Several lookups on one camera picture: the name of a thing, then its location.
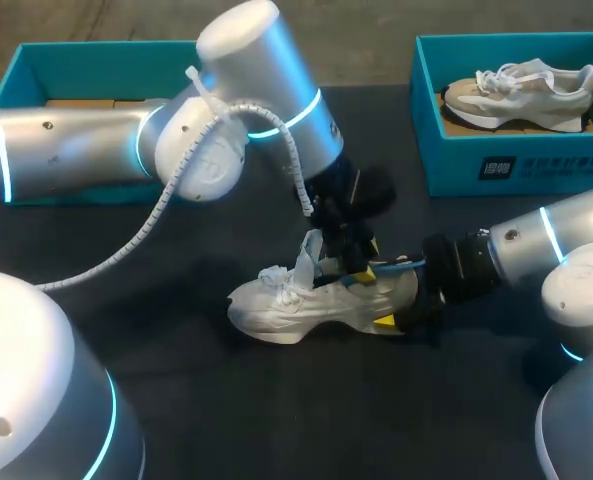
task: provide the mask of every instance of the sneaker sole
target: sneaker sole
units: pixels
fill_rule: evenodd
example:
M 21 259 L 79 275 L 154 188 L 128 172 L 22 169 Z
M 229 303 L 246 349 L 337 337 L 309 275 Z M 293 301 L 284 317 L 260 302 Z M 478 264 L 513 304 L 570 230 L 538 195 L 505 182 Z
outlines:
M 255 332 L 255 331 L 245 329 L 241 325 L 244 322 L 237 321 L 236 319 L 232 318 L 232 316 L 229 314 L 229 311 L 227 312 L 227 316 L 229 317 L 232 325 L 234 325 L 234 327 L 236 327 L 236 329 L 239 330 L 240 332 L 242 332 L 245 335 L 248 335 L 250 337 L 253 337 L 257 340 L 262 340 L 263 342 L 277 343 L 280 345 L 293 345 L 295 343 L 298 343 L 303 338 L 305 338 L 307 336 L 307 334 L 309 334 L 309 332 L 311 332 L 313 329 L 315 329 L 316 327 L 318 327 L 320 325 L 324 325 L 326 323 L 342 323 L 343 325 L 347 325 L 348 327 L 350 327 L 352 330 L 355 330 L 360 333 L 367 333 L 370 335 L 389 335 L 389 336 L 404 335 L 405 332 L 393 330 L 390 328 L 380 327 L 373 323 L 375 320 L 378 320 L 379 318 L 382 318 L 386 315 L 387 315 L 387 313 L 378 314 L 378 316 L 376 316 L 368 321 L 364 321 L 362 318 L 359 318 L 360 315 L 356 316 L 356 314 L 354 314 L 354 316 L 351 319 L 348 319 L 347 314 L 344 314 L 344 315 L 341 314 L 341 315 L 339 315 L 338 318 L 329 318 L 327 320 L 324 320 L 324 321 L 316 323 L 316 324 L 303 326 L 303 329 L 301 331 L 297 331 L 297 332 L 293 332 L 293 331 L 292 332 Z
M 450 112 L 457 115 L 465 122 L 476 127 L 495 130 L 510 120 L 527 120 L 547 130 L 566 133 L 580 133 L 583 131 L 583 120 L 580 116 L 551 115 L 546 113 L 535 113 L 529 116 L 508 116 L 508 117 L 482 117 L 471 113 L 461 112 L 445 104 Z

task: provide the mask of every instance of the black tabletop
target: black tabletop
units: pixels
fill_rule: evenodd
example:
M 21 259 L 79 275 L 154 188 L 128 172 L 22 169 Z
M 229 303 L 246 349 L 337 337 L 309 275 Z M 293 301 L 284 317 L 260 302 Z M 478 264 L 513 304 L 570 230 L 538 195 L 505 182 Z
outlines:
M 358 165 L 387 165 L 394 207 L 371 224 L 386 255 L 432 233 L 491 226 L 552 198 L 430 199 L 408 89 L 327 88 Z M 134 406 L 147 479 L 542 479 L 540 399 L 564 364 L 539 292 L 501 289 L 446 312 L 439 346 L 341 327 L 277 347 L 244 337 L 227 294 L 292 266 L 307 230 L 287 181 L 253 153 L 236 189 L 174 205 L 124 263 L 54 294 Z M 0 206 L 0 271 L 31 282 L 95 265 L 150 207 Z

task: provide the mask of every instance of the shoelace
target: shoelace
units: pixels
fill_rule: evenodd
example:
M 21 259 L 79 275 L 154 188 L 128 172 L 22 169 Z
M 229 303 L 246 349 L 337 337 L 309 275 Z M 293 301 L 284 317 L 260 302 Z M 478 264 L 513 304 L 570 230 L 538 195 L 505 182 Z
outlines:
M 487 70 L 476 72 L 476 85 L 483 94 L 490 94 L 497 91 L 508 91 L 521 88 L 519 80 L 512 75 L 507 75 L 505 70 L 515 67 L 515 63 L 506 63 L 497 72 Z
M 295 285 L 293 273 L 285 267 L 274 265 L 264 268 L 258 274 L 258 278 L 268 287 L 277 289 L 276 299 L 283 305 L 293 305 L 304 297 L 314 296 L 314 292 Z

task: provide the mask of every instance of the white sneaker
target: white sneaker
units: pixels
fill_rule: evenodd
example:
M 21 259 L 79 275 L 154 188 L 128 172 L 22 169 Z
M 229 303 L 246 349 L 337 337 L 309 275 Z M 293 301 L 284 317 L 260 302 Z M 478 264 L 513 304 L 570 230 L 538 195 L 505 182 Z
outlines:
M 280 344 L 297 343 L 326 322 L 342 322 L 364 333 L 400 334 L 374 321 L 413 304 L 418 291 L 413 268 L 375 270 L 377 280 L 369 286 L 336 281 L 313 288 L 314 278 L 323 273 L 318 261 L 322 244 L 322 233 L 309 231 L 293 270 L 266 268 L 257 280 L 234 290 L 227 311 L 234 326 L 259 340 Z
M 465 122 L 496 129 L 510 120 L 528 120 L 560 132 L 581 132 L 582 116 L 593 102 L 593 66 L 557 70 L 540 59 L 508 63 L 497 72 L 452 83 L 443 92 L 446 107 Z

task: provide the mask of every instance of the teal box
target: teal box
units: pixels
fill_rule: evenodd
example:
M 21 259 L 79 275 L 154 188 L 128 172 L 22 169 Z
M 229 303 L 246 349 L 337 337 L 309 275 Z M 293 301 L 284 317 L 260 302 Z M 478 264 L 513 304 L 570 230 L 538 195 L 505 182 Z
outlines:
M 593 33 L 417 37 L 410 102 L 431 195 L 569 194 L 593 188 L 593 133 L 445 133 L 435 93 L 477 70 L 496 71 L 533 58 L 568 70 L 593 64 Z M 593 107 L 590 117 L 593 121 Z M 486 168 L 500 174 L 488 175 Z
M 49 99 L 173 98 L 187 87 L 190 65 L 200 68 L 192 41 L 24 43 L 0 84 L 0 109 L 43 107 Z M 117 185 L 31 203 L 152 203 L 162 188 Z

